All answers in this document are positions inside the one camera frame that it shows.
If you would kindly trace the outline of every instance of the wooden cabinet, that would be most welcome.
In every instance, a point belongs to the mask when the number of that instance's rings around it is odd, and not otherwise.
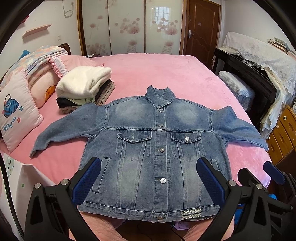
[[[266,142],[272,163],[296,176],[296,115],[290,106],[286,106]]]

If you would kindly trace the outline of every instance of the blue denim jacket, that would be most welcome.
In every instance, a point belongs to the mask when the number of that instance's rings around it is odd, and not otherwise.
[[[102,161],[79,210],[153,222],[205,219],[218,212],[196,172],[198,158],[205,156],[230,179],[228,142],[268,150],[256,128],[230,106],[208,109],[152,86],[145,96],[79,107],[38,136],[31,156],[51,141],[75,137],[88,138],[80,169],[93,156]]]

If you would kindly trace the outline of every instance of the jacket collar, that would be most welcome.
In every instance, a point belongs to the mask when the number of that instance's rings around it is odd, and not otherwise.
[[[172,103],[175,99],[175,94],[169,89],[169,87],[160,90],[149,86],[145,98],[156,108],[161,109]]]

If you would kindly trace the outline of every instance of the white fleece garment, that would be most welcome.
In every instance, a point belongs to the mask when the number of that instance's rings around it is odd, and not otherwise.
[[[67,73],[56,87],[57,97],[94,98],[99,88],[111,78],[111,68],[78,66]]]

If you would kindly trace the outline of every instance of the silver bolt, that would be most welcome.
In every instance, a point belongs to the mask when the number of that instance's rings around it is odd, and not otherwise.
[[[40,183],[36,183],[34,187],[35,187],[36,189],[38,189],[39,187],[41,187],[41,184],[40,184]]]
[[[257,184],[256,184],[256,187],[257,187],[259,190],[261,190],[261,189],[263,188],[263,186],[262,186],[260,183],[257,183]]]
[[[67,185],[69,183],[69,180],[68,179],[63,179],[62,181],[61,181],[61,184],[62,185]]]
[[[230,186],[235,186],[237,183],[234,181],[234,180],[229,180],[228,181],[228,184],[230,185]]]

